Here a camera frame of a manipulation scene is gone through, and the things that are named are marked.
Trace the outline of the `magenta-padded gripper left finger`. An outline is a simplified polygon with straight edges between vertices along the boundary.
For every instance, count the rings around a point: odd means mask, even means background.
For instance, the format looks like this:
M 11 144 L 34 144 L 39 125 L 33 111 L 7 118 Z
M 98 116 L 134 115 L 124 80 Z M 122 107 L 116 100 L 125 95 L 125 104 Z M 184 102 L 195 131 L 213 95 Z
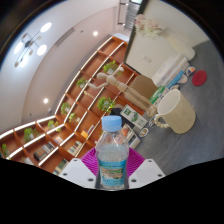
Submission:
M 73 158 L 59 176 L 84 188 L 94 189 L 98 176 L 98 160 L 95 149 L 91 149 L 81 159 Z

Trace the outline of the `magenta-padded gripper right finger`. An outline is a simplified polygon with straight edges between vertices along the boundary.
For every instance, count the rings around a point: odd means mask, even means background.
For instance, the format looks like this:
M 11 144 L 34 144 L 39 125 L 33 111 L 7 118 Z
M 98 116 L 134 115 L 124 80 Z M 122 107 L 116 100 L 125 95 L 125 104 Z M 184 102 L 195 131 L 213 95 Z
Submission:
M 128 187 L 140 188 L 165 176 L 153 159 L 145 159 L 136 150 L 129 150 L 126 173 Z

